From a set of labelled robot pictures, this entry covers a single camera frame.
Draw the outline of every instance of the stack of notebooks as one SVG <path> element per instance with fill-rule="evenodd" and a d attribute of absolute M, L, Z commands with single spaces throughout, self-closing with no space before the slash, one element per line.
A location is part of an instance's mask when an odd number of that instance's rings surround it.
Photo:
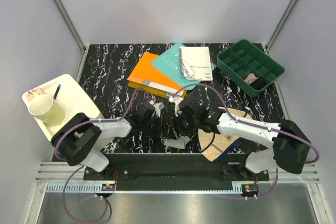
<path fill-rule="evenodd" d="M 142 87 L 148 93 L 169 98 L 188 84 L 212 81 L 213 69 L 209 48 L 174 44 L 160 56 L 145 52 L 128 77 L 128 85 L 131 88 Z M 188 87 L 178 95 L 184 98 L 187 90 L 194 87 Z"/>

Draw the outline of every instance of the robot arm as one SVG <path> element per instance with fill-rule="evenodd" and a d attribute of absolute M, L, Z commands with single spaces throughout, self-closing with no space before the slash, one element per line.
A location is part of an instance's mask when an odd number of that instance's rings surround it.
<path fill-rule="evenodd" d="M 294 174 L 302 172 L 309 151 L 308 146 L 273 131 L 238 123 L 237 119 L 269 129 L 286 131 L 309 142 L 295 123 L 287 120 L 281 124 L 265 123 L 238 116 L 235 121 L 223 108 L 209 111 L 195 100 L 182 98 L 173 99 L 171 102 L 175 103 L 175 114 L 169 117 L 169 122 L 178 135 L 187 135 L 196 127 L 205 132 L 238 135 L 267 147 L 267 150 L 248 154 L 242 164 L 243 169 L 254 174 L 278 167 Z M 110 162 L 99 150 L 110 142 L 112 137 L 125 137 L 131 129 L 155 132 L 154 122 L 156 117 L 160 116 L 161 108 L 162 104 L 144 103 L 133 114 L 119 122 L 102 120 L 88 123 L 66 137 L 60 145 L 59 153 L 70 166 L 82 164 L 101 172 Z M 83 113 L 77 114 L 55 134 L 51 140 L 52 145 L 55 147 L 61 136 L 70 128 L 88 120 Z"/>
<path fill-rule="evenodd" d="M 94 120 L 68 134 L 60 144 L 59 154 L 70 166 L 81 164 L 101 172 L 110 161 L 100 150 L 114 137 L 126 137 L 132 129 L 154 131 L 153 122 L 157 116 L 160 116 L 160 109 L 162 109 L 162 103 L 144 103 L 134 113 L 120 121 Z M 53 136 L 51 144 L 55 147 L 71 128 L 89 120 L 84 113 L 78 113 Z"/>
<path fill-rule="evenodd" d="M 265 123 L 239 116 L 235 116 L 236 120 L 233 120 L 224 108 L 209 111 L 194 100 L 181 98 L 170 99 L 170 102 L 175 103 L 175 115 L 171 121 L 180 134 L 185 134 L 187 128 L 198 127 L 205 132 L 238 135 L 267 147 L 267 150 L 247 156 L 243 167 L 250 172 L 258 174 L 263 170 L 282 168 L 293 174 L 301 174 L 310 147 L 270 130 L 285 131 L 310 142 L 294 122 L 284 120 L 281 124 Z M 268 130 L 238 123 L 238 120 L 260 125 Z"/>

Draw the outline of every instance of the metal frame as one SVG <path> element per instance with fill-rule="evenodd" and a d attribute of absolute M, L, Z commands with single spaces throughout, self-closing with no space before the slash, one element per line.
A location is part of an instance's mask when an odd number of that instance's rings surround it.
<path fill-rule="evenodd" d="M 268 54 L 270 58 L 272 58 L 269 48 L 267 49 L 266 53 Z M 283 88 L 281 86 L 279 79 L 275 82 L 275 87 L 279 95 L 279 101 L 280 101 L 282 110 L 284 112 L 285 119 L 292 120 L 292 116 L 291 116 L 291 113 L 288 107 L 288 103 L 284 96 Z M 316 217 L 318 219 L 318 222 L 319 223 L 334 223 L 331 213 L 330 213 L 329 206 L 327 204 L 327 200 L 324 196 L 320 181 L 318 183 L 305 183 L 305 184 L 308 188 L 309 196 L 313 204 L 313 208 L 314 208 Z"/>
<path fill-rule="evenodd" d="M 86 45 L 83 43 L 82 39 L 80 38 L 75 26 L 73 25 L 63 3 L 61 0 L 53 0 L 59 13 L 61 14 L 65 24 L 69 28 L 70 33 L 72 34 L 74 40 L 76 41 L 77 46 L 83 52 L 86 48 Z"/>
<path fill-rule="evenodd" d="M 43 162 L 40 165 L 39 172 L 35 180 L 35 190 L 34 197 L 31 201 L 29 213 L 27 214 L 25 224 L 36 223 L 38 220 L 39 212 L 43 203 L 43 198 L 45 192 L 60 192 L 60 188 L 65 185 L 66 180 L 69 176 L 78 168 L 79 166 L 70 167 L 66 162 Z M 71 181 L 70 186 L 73 186 L 73 192 L 81 193 L 94 193 L 97 188 L 101 186 L 102 183 L 114 184 L 113 180 L 107 181 L 86 181 L 83 180 L 84 170 L 77 172 Z M 272 183 L 275 179 L 275 171 L 269 171 L 270 181 L 269 182 L 259 182 L 260 184 Z M 303 183 L 307 186 L 311 202 L 314 207 L 317 219 L 319 223 L 333 223 L 330 215 L 328 205 L 326 203 L 323 191 L 321 189 L 321 184 L 319 176 L 314 165 L 306 165 L 303 168 L 302 174 L 294 175 L 284 170 L 279 170 L 279 184 L 296 184 Z M 239 188 L 240 182 L 234 183 L 235 186 Z M 191 191 L 186 192 L 191 194 L 204 194 L 207 192 L 203 191 Z"/>
<path fill-rule="evenodd" d="M 82 55 L 79 59 L 77 69 L 76 69 L 76 72 L 75 72 L 75 75 L 74 75 L 74 79 L 77 82 L 79 82 L 80 76 L 82 75 L 82 71 L 83 71 L 86 56 L 88 55 L 88 51 L 89 51 L 89 46 L 87 46 L 85 48 L 85 50 L 82 52 Z"/>
<path fill-rule="evenodd" d="M 293 11 L 296 3 L 298 2 L 298 0 L 290 0 L 283 16 L 280 19 L 280 22 L 277 25 L 277 28 L 275 29 L 274 33 L 272 34 L 268 44 L 267 44 L 267 48 L 270 49 L 272 47 L 272 45 L 274 44 L 274 41 L 277 39 L 279 33 L 281 32 L 283 26 L 285 25 L 289 15 L 291 14 L 291 12 Z"/>

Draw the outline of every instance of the pen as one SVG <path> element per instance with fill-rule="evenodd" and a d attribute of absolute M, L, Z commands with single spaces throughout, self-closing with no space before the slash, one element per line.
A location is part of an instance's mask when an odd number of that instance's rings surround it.
<path fill-rule="evenodd" d="M 58 91 L 59 91 L 60 88 L 61 88 L 61 84 L 59 84 L 59 85 L 57 86 L 56 92 L 55 92 L 55 94 L 54 94 L 54 99 L 55 99 L 55 100 L 56 100 L 56 97 L 57 97 L 57 94 L 58 94 Z"/>

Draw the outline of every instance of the table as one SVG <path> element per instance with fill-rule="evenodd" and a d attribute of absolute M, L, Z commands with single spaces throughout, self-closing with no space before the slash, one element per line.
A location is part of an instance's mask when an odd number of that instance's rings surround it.
<path fill-rule="evenodd" d="M 133 88 L 128 87 L 127 78 L 144 52 L 160 55 L 173 44 L 98 44 L 90 45 L 84 63 L 79 84 L 92 98 L 105 118 L 120 116 L 126 109 Z M 217 55 L 230 46 L 221 44 L 185 44 L 186 46 L 208 46 L 211 61 L 217 63 Z M 231 108 L 246 111 L 253 119 L 265 122 L 281 122 L 284 119 L 279 97 L 274 85 L 255 98 L 250 98 L 230 79 L 215 68 L 214 81 L 208 83 L 223 95 L 227 105 Z M 215 108 L 220 106 L 216 94 L 203 87 L 196 87 L 189 91 L 186 97 L 195 98 L 200 104 Z M 165 114 L 174 112 L 173 106 L 167 99 L 152 95 L 155 102 L 163 102 L 166 106 Z M 136 109 L 145 101 L 144 93 L 139 92 L 133 102 Z M 170 134 L 167 121 L 162 127 Z M 115 138 L 104 148 L 105 153 L 199 153 L 196 130 L 189 136 L 191 141 L 184 150 L 167 147 L 161 138 L 152 138 L 140 132 L 125 138 Z M 233 152 L 255 152 L 263 146 L 251 141 L 243 141 Z"/>

